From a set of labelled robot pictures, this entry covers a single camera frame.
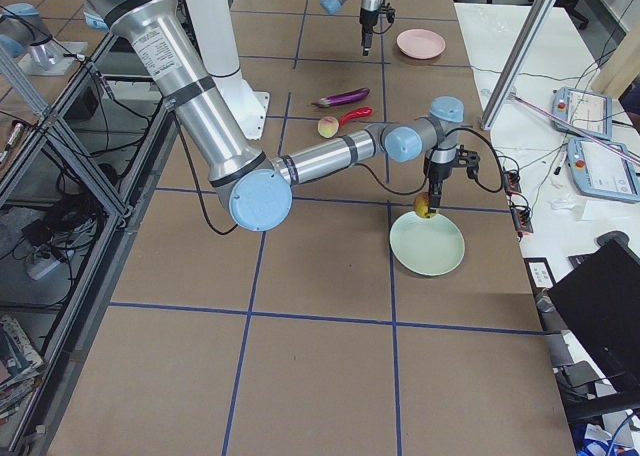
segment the computer monitor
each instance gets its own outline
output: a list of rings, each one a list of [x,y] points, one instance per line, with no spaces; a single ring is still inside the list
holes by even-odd
[[[591,413],[640,407],[640,258],[611,239],[553,286],[549,297],[620,393],[608,400],[610,407],[592,403]]]

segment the black mouse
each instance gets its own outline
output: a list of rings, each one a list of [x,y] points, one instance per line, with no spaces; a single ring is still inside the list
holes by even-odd
[[[608,233],[601,234],[597,237],[596,243],[598,243],[598,246],[604,246],[612,239],[618,241],[622,246],[627,246],[629,244],[629,236],[627,236],[627,233],[623,233],[622,231],[609,231]]]

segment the red chili pepper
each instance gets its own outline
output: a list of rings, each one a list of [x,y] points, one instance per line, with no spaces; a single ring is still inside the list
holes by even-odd
[[[357,118],[366,118],[367,116],[371,116],[373,114],[373,108],[369,106],[364,106],[362,108],[354,109],[353,111],[349,111],[343,117],[340,118],[340,126],[346,124],[352,119]]]

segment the blue cable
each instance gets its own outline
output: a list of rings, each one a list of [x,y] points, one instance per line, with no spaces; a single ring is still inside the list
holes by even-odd
[[[609,443],[609,448],[607,448],[607,452],[605,456],[611,456],[613,453],[611,452],[613,450],[613,448],[616,445],[616,438],[618,437],[618,433],[620,431],[622,431],[622,428],[624,428],[624,426],[631,421],[631,418],[633,418],[636,415],[636,412],[634,411],[633,413],[631,413],[629,416],[627,416],[624,421],[622,421],[620,423],[620,426],[618,426],[618,428],[614,431],[613,436],[611,436],[611,442]]]

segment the light blue cap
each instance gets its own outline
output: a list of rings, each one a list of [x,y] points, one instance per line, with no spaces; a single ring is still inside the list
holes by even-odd
[[[87,25],[91,26],[93,29],[97,29],[99,31],[109,31],[109,26],[107,26],[107,23],[105,23],[104,19],[102,19],[98,15],[87,13],[85,11],[84,20]]]
[[[285,179],[272,169],[243,176],[231,191],[229,212],[243,228],[268,231],[289,214],[293,195]]]
[[[336,14],[342,8],[342,3],[338,0],[320,0],[320,5],[327,14]]]
[[[2,46],[2,49],[4,49],[12,58],[17,58],[27,50],[27,48],[22,46],[15,39],[11,39],[9,36],[5,36],[4,34],[0,34],[0,46]]]
[[[440,96],[433,100],[429,112],[443,121],[461,123],[464,118],[464,104],[453,96]]]
[[[384,138],[384,147],[391,159],[404,163],[420,156],[422,139],[413,129],[400,126],[387,134]]]
[[[5,14],[8,14],[9,16],[11,13],[17,14],[18,16],[38,16],[40,14],[38,10],[29,3],[10,4],[9,6],[6,6],[6,8],[9,11]]]

